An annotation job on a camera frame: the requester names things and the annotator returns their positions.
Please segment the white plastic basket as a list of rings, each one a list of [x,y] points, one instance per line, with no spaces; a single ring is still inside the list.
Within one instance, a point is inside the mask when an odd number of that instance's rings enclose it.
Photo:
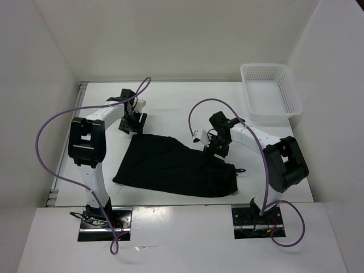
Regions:
[[[280,122],[299,116],[303,107],[290,70],[275,63],[248,63],[240,67],[249,118]]]

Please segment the black shorts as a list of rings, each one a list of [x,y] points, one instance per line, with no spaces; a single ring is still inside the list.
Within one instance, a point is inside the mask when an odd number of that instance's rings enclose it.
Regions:
[[[177,139],[133,135],[113,182],[177,195],[218,198],[238,190],[237,168]]]

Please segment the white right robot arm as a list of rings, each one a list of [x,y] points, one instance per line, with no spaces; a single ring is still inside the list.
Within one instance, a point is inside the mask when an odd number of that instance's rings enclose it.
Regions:
[[[260,129],[241,124],[238,118],[228,119],[222,111],[209,118],[215,135],[204,133],[208,139],[204,152],[225,158],[232,142],[241,144],[264,156],[264,171],[268,173],[264,192],[249,203],[250,219],[256,224],[265,222],[283,193],[300,183],[308,174],[297,140],[292,136],[280,138]]]

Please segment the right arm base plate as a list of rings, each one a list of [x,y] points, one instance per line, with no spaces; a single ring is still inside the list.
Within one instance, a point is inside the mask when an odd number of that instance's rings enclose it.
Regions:
[[[263,219],[253,216],[248,205],[232,206],[234,239],[275,238],[286,237],[281,210],[276,206],[273,211]]]

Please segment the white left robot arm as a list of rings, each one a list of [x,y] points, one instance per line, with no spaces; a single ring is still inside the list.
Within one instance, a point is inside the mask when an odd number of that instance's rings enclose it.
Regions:
[[[87,117],[75,117],[71,122],[68,155],[78,166],[86,189],[86,207],[81,218],[100,227],[111,225],[114,219],[111,198],[106,191],[102,162],[106,156],[106,130],[120,121],[119,130],[126,134],[143,132],[147,114],[142,110],[146,101],[137,98],[130,89],[120,96],[107,99],[104,107]]]

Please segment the aluminium table edge rail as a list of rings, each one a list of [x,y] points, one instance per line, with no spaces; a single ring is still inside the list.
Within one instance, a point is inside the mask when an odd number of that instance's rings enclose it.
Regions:
[[[84,95],[85,95],[85,91],[87,89],[89,82],[88,81],[82,81],[80,82],[80,86],[78,89],[78,94],[77,94],[77,98],[76,98],[76,102],[74,105],[74,108],[78,108],[82,105],[83,99],[84,99]],[[58,162],[58,165],[56,167],[56,170],[54,171],[55,174],[59,175],[60,174],[60,170],[64,161],[64,156],[67,154],[67,148],[68,148],[68,139],[69,139],[69,132],[70,132],[70,126],[68,127],[67,133],[66,133],[66,138],[64,141],[64,145],[63,145],[63,149],[60,155],[60,159]],[[58,182],[58,178],[55,176],[53,178],[53,182],[52,182],[52,186],[51,189],[49,191],[48,194],[48,198],[47,198],[47,202],[45,204],[45,207],[50,207],[50,208],[54,208],[55,204],[56,204],[56,199],[57,199],[57,195],[59,192],[59,189],[57,187],[57,182]]]

